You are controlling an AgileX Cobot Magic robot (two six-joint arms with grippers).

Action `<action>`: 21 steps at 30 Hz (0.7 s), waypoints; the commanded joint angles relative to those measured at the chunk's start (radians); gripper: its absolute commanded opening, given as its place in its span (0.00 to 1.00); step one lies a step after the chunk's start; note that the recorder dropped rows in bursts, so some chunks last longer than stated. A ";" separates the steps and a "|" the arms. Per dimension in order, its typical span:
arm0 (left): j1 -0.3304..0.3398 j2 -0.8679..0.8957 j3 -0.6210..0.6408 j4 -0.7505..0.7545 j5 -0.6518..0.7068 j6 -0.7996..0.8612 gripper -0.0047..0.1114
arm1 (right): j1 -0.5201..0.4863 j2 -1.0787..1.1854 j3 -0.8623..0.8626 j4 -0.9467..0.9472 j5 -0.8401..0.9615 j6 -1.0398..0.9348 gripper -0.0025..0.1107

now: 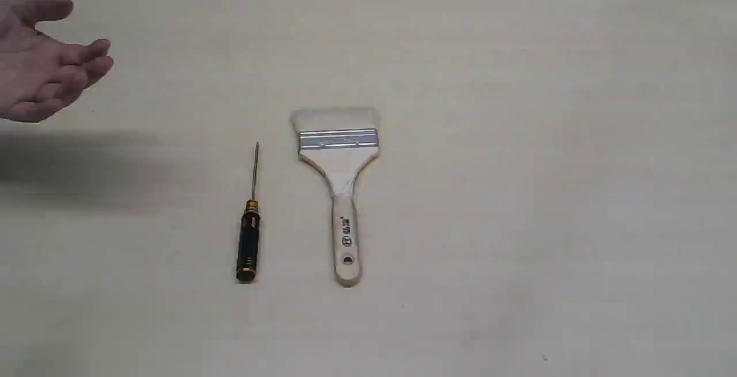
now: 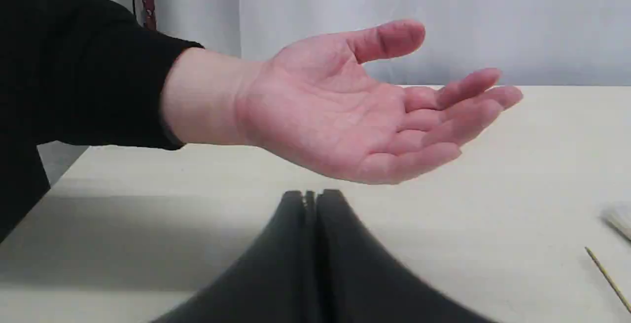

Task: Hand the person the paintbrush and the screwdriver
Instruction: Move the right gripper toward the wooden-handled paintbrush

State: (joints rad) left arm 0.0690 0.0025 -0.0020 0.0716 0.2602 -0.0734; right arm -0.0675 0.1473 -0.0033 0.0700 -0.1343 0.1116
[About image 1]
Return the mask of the person's bare hand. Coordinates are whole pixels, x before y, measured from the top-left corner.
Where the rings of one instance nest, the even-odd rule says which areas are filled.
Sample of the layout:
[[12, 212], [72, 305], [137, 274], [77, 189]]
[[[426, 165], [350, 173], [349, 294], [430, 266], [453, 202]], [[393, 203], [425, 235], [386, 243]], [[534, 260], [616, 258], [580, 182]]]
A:
[[39, 31], [74, 10], [72, 0], [2, 0], [1, 118], [39, 123], [71, 106], [113, 68], [111, 42], [62, 42]]

